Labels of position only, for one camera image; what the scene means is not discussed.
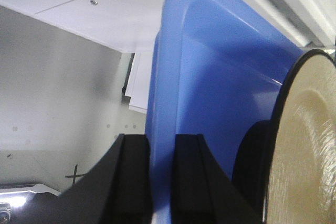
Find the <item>black cross mark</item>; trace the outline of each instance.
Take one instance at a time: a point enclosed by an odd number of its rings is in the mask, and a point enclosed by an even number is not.
[[[75,165],[75,170],[74,170],[74,174],[73,174],[73,175],[65,176],[66,178],[72,178],[72,185],[75,184],[75,182],[76,182],[76,178],[78,178],[78,177],[83,177],[83,176],[86,175],[86,174],[78,174],[78,175],[77,175],[77,166],[78,166],[78,164]]]

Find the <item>round disc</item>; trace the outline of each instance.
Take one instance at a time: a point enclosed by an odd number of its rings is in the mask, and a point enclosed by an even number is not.
[[[267,224],[336,223],[336,67],[320,50],[305,54],[280,90]]]

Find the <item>gray wall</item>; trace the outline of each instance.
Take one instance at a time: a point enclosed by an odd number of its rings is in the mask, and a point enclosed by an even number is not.
[[[86,173],[116,135],[143,133],[122,98],[129,59],[0,7],[0,184],[64,191],[76,164]]]

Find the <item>blue plastic bin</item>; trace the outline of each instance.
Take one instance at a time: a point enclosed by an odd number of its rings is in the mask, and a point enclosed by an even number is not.
[[[285,75],[301,54],[242,0],[165,0],[145,131],[154,223],[171,223],[175,135],[204,134],[231,177],[245,133],[270,118]]]

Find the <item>white ceiling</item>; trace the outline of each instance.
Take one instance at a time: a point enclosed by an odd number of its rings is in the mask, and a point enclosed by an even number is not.
[[[150,51],[164,0],[0,0],[0,5],[121,52]],[[335,0],[244,0],[299,47],[334,48]]]

